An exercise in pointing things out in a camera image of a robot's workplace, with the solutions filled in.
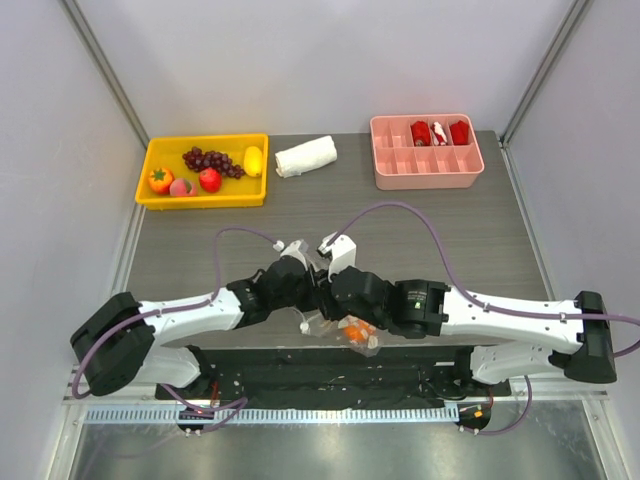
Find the clear zip top bag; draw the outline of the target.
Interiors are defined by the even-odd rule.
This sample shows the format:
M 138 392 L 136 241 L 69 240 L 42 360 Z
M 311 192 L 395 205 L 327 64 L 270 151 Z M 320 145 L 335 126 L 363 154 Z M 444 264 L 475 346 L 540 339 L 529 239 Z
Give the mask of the clear zip top bag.
M 331 266 L 335 260 L 333 255 L 336 254 L 339 267 L 353 267 L 356 252 L 354 246 L 332 245 L 326 257 L 304 253 L 308 267 L 305 279 L 307 290 L 294 310 L 300 317 L 299 329 L 303 335 L 334 337 L 341 346 L 372 357 L 382 346 L 378 329 L 347 312 L 345 300 L 349 297 L 338 293 L 338 271 Z

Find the yellow fake mango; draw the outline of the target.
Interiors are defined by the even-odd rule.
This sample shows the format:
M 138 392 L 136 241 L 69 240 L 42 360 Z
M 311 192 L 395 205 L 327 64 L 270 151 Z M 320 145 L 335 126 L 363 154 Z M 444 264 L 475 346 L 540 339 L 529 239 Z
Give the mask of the yellow fake mango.
M 253 178 L 261 177 L 263 172 L 263 152 L 260 148 L 250 146 L 245 150 L 243 158 L 244 172 Z

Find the red fake tomato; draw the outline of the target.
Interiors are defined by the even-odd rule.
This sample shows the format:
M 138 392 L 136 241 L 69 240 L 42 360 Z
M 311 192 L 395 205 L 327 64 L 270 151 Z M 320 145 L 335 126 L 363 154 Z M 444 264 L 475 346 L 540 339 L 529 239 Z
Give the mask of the red fake tomato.
M 206 168 L 199 173 L 201 188 L 208 193 L 217 193 L 222 185 L 222 177 L 214 168 Z

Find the pink fake peach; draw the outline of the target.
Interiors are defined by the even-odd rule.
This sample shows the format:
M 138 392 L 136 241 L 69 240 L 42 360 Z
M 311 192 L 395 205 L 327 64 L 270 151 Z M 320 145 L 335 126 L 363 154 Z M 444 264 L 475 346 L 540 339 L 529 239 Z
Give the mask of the pink fake peach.
M 171 197 L 193 197 L 198 195 L 197 186 L 186 178 L 175 179 L 169 187 Z

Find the purple fake grape bunch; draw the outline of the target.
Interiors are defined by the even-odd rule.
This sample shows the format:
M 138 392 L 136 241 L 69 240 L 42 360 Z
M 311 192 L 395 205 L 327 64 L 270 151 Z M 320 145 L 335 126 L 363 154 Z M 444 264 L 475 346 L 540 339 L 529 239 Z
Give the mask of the purple fake grape bunch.
M 231 157 L 224 152 L 210 150 L 203 151 L 199 147 L 192 147 L 182 154 L 183 161 L 191 171 L 200 173 L 206 169 L 214 169 L 220 175 L 229 178 L 240 179 L 246 175 L 244 168 L 235 163 Z

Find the orange red fake persimmon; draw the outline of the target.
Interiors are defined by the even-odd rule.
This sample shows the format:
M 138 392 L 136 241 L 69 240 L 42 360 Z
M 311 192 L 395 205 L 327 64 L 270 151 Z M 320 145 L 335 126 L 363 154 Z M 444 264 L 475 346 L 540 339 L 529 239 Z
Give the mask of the orange red fake persimmon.
M 149 187 L 156 195 L 168 195 L 174 179 L 172 171 L 166 167 L 152 169 L 147 177 Z

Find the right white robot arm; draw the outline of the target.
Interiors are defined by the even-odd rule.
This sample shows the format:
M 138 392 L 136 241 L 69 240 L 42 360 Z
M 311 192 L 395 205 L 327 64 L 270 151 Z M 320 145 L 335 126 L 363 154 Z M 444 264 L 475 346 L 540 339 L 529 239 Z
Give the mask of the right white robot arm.
M 617 380 L 610 325 L 596 292 L 573 300 L 525 301 L 463 294 L 427 280 L 391 283 L 354 267 L 315 278 L 314 299 L 324 318 L 351 315 L 408 339 L 471 335 L 498 339 L 460 353 L 451 371 L 457 391 L 477 393 L 511 377 L 560 371 L 591 384 Z

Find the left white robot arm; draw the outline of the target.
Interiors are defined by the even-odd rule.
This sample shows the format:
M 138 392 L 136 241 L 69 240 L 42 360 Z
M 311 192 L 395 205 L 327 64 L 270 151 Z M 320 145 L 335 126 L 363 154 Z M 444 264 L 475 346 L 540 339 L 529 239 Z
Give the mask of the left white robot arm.
M 132 382 L 167 384 L 190 398 L 205 397 L 213 375 L 193 347 L 170 343 L 204 332 L 231 331 L 257 325 L 276 310 L 312 308 L 314 269 L 306 261 L 283 255 L 265 270 L 214 292 L 169 302 L 138 302 L 129 292 L 104 303 L 71 336 L 80 363 L 71 383 L 74 398 L 110 395 Z

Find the rolled white towel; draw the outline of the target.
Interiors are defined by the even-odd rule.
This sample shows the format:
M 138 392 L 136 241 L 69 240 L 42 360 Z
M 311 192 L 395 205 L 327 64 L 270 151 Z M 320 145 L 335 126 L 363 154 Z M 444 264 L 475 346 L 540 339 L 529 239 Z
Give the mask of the rolled white towel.
M 300 176 L 337 160 L 333 138 L 326 135 L 275 154 L 276 173 L 281 178 Z

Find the pink divided organizer box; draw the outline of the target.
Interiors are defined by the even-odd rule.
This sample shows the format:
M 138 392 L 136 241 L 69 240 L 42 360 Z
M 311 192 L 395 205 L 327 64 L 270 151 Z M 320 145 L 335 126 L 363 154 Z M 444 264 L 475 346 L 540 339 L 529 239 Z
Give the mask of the pink divided organizer box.
M 431 145 L 415 147 L 410 125 L 428 123 Z M 449 125 L 457 120 L 469 124 L 469 144 L 455 146 Z M 431 124 L 440 122 L 447 146 L 435 146 Z M 464 114 L 380 115 L 370 120 L 373 169 L 381 190 L 426 190 L 469 188 L 485 165 L 471 119 Z

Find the red rolled cloth left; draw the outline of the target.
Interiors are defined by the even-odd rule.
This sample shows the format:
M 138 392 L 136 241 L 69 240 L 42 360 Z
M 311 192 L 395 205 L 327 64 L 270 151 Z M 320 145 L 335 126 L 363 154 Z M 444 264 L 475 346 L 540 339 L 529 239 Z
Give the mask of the red rolled cloth left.
M 430 128 L 427 122 L 418 120 L 410 125 L 410 129 L 415 147 L 431 145 Z

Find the yellow plastic tray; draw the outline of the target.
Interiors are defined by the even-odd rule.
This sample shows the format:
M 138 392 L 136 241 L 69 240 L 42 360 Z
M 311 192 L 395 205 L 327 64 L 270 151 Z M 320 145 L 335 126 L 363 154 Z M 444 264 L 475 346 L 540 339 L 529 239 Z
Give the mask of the yellow plastic tray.
M 241 179 L 223 179 L 216 193 L 205 191 L 198 173 L 185 164 L 183 155 L 198 147 L 203 152 L 218 151 L 240 164 L 245 151 L 256 147 L 261 152 L 261 174 Z M 264 204 L 267 192 L 269 138 L 264 133 L 213 136 L 156 137 L 150 140 L 139 177 L 135 200 L 149 210 L 181 210 L 199 208 L 258 207 Z M 194 196 L 160 195 L 153 191 L 149 178 L 153 171 L 167 168 L 175 178 L 189 180 L 196 187 Z

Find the red white rolled cloth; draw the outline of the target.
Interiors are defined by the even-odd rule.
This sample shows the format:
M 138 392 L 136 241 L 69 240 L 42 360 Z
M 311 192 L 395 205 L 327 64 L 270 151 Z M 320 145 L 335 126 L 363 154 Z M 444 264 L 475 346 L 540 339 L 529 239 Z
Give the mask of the red white rolled cloth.
M 448 137 L 444 126 L 438 122 L 434 121 L 431 124 L 431 131 L 433 135 L 433 143 L 435 146 L 447 146 L 448 145 Z

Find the red rolled cloth right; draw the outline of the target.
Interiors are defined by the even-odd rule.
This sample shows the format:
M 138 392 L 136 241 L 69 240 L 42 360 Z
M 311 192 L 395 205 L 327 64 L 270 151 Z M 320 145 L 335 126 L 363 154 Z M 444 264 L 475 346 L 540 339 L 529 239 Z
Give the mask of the red rolled cloth right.
M 457 120 L 449 125 L 451 140 L 455 146 L 469 144 L 470 127 L 464 120 Z

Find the grey aluminium corner rail left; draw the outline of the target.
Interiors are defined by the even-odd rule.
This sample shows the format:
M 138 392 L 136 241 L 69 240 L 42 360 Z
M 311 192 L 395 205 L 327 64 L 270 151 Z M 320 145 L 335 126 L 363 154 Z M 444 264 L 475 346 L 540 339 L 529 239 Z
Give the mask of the grey aluminium corner rail left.
M 116 71 L 104 52 L 99 39 L 95 35 L 88 19 L 86 18 L 79 2 L 76 0 L 60 0 L 59 5 L 76 31 L 76 34 L 84 45 L 90 59 L 98 69 L 117 105 L 121 109 L 128 125 L 131 127 L 140 144 L 146 148 L 149 144 L 150 137 L 133 104 L 131 103 L 129 96 L 122 86 Z

